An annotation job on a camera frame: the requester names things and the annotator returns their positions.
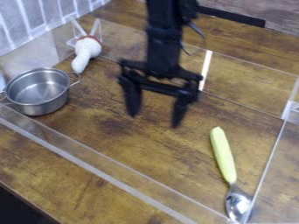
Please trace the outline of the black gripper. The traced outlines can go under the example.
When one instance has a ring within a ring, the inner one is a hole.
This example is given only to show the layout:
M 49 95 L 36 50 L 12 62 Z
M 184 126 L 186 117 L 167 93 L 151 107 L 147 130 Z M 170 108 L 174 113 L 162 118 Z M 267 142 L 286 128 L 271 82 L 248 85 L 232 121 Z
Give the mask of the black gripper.
M 123 88 L 127 113 L 135 117 L 141 108 L 141 90 L 176 97 L 172 107 L 172 127 L 176 128 L 188 110 L 194 98 L 199 96 L 198 86 L 203 77 L 186 70 L 179 63 L 183 32 L 180 29 L 163 29 L 148 26 L 146 61 L 121 59 L 119 84 Z M 182 79 L 182 87 L 171 86 L 150 80 Z

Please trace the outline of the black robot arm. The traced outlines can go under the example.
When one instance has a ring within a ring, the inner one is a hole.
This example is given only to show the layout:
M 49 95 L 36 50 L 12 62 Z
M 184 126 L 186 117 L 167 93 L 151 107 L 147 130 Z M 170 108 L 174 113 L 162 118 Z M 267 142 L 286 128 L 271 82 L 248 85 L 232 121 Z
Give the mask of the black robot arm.
M 117 82 L 124 91 L 125 110 L 135 117 L 141 108 L 143 90 L 176 98 L 172 107 L 172 127 L 184 118 L 188 105 L 199 100 L 200 73 L 179 65 L 183 49 L 183 26 L 188 25 L 204 38 L 192 23 L 198 17 L 196 0 L 146 0 L 148 25 L 146 61 L 121 59 Z

